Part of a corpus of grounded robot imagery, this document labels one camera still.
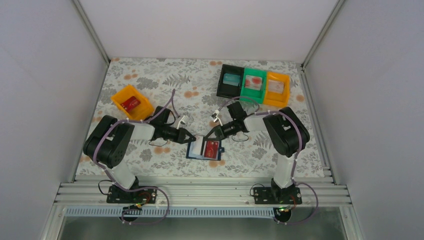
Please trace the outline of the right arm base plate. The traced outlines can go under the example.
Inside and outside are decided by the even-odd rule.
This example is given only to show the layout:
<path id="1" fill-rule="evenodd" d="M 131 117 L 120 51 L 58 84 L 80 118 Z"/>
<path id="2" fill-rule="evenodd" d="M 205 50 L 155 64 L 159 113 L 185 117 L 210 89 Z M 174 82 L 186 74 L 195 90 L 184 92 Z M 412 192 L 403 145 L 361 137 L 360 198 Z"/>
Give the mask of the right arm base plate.
<path id="1" fill-rule="evenodd" d="M 303 203 L 299 187 L 271 188 L 254 187 L 254 203 L 256 205 L 300 205 Z"/>

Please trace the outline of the blue leather card holder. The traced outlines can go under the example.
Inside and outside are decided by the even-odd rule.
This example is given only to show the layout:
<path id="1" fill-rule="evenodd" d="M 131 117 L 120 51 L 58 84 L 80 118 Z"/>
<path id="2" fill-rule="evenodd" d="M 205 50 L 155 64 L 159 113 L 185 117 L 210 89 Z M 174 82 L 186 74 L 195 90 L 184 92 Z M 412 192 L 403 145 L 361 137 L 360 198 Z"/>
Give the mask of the blue leather card holder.
<path id="1" fill-rule="evenodd" d="M 204 149 L 205 149 L 205 144 L 206 144 L 206 140 L 204 140 L 204 139 L 203 139 L 203 151 L 202 151 L 201 156 L 198 156 L 198 157 L 189 156 L 190 145 L 191 145 L 191 142 L 190 142 L 187 145 L 186 158 L 187 159 L 195 159 L 195 160 L 220 161 L 222 159 L 222 154 L 225 152 L 225 148 L 222 146 L 221 141 L 218 141 L 218 142 L 219 142 L 218 154 L 217 154 L 217 157 L 215 159 L 204 157 Z"/>

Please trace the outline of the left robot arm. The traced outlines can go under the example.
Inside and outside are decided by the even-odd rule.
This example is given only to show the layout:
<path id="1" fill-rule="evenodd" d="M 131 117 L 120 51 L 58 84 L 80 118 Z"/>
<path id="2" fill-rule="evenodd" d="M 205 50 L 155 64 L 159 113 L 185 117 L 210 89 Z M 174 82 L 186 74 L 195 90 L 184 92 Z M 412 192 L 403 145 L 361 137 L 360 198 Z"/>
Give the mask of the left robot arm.
<path id="1" fill-rule="evenodd" d="M 172 111 L 158 106 L 146 120 L 118 120 L 105 115 L 94 128 L 83 146 L 83 153 L 100 167 L 119 189 L 135 192 L 138 178 L 124 161 L 130 140 L 151 142 L 163 139 L 178 144 L 196 141 L 196 137 L 183 127 L 168 123 Z"/>

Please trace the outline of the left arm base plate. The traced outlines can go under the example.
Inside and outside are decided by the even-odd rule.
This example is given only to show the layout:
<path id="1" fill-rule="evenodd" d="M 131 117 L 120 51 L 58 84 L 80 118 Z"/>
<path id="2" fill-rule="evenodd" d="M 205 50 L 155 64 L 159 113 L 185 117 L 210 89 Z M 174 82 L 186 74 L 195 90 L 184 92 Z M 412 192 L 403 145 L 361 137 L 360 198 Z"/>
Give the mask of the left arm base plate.
<path id="1" fill-rule="evenodd" d="M 127 192 L 113 185 L 108 190 L 106 202 L 108 204 L 154 204 L 156 197 L 156 189 Z"/>

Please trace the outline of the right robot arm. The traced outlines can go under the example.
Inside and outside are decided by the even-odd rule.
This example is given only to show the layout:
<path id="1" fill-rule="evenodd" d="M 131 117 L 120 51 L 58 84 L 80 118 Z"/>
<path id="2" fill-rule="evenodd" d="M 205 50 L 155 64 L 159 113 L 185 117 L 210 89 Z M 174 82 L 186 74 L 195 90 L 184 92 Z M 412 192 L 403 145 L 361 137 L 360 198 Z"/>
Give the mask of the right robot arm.
<path id="1" fill-rule="evenodd" d="M 310 141 L 308 130 L 294 110 L 285 106 L 279 110 L 247 114 L 240 102 L 230 104 L 227 110 L 232 121 L 213 127 L 203 139 L 222 141 L 239 132 L 267 131 L 278 153 L 276 170 L 271 179 L 271 193 L 274 198 L 294 196 L 297 158 Z"/>

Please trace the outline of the white floral card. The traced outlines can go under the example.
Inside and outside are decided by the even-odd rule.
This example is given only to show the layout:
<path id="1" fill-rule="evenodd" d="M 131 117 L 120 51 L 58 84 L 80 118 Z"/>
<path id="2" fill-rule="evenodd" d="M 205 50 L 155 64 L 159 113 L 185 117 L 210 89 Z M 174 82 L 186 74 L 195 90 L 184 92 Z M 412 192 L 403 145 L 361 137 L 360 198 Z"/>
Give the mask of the white floral card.
<path id="1" fill-rule="evenodd" d="M 197 136 L 196 140 L 190 143 L 189 156 L 191 157 L 199 157 L 203 152 L 203 136 Z"/>

